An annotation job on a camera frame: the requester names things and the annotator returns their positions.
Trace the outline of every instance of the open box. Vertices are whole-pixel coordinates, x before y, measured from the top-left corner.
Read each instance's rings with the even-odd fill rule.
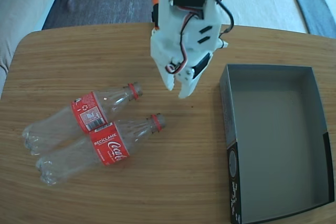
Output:
[[[220,84],[231,222],[259,223],[333,202],[329,136],[312,68],[227,65]]]

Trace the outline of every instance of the clear plastic bottle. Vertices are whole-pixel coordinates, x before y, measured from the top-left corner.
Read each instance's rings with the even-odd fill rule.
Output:
[[[146,120],[121,120],[107,124],[89,135],[83,135],[75,143],[41,157],[36,163],[36,168],[41,173],[40,179],[52,186],[91,166],[113,164],[132,155],[140,140],[164,127],[165,119],[160,114],[152,115]],[[108,146],[110,154],[107,156],[105,148]]]
[[[65,140],[111,122],[129,101],[141,95],[138,83],[94,91],[49,118],[26,127],[22,133],[25,146],[32,155],[47,153]]]

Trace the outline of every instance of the wooden table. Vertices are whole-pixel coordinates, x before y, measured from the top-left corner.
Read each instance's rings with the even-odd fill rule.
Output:
[[[0,103],[0,223],[229,223],[219,78],[227,63],[313,66],[336,155],[336,40],[236,27],[194,94],[165,89],[150,57],[152,24],[32,33],[17,48]],[[166,116],[132,158],[89,170],[58,187],[39,181],[24,148],[25,126],[91,90],[142,84],[124,117]],[[335,223],[335,203],[275,223]]]

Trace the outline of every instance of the empty plastic bottle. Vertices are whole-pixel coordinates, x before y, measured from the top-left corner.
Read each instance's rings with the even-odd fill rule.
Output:
[[[55,185],[91,166],[110,165],[127,158],[135,151],[136,145],[164,127],[165,120],[160,114],[146,120],[115,121],[41,157],[36,167],[43,182]]]
[[[26,127],[22,134],[25,146],[32,155],[47,153],[65,140],[113,121],[129,101],[141,95],[138,83],[91,92],[49,118]]]

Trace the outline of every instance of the coca-cola logo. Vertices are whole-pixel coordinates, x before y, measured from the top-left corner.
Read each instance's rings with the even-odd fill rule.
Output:
[[[112,155],[113,155],[113,157],[116,161],[120,161],[120,160],[127,157],[127,156],[123,155],[122,151],[120,150],[121,144],[119,144],[117,142],[109,142],[108,147],[111,150]]]

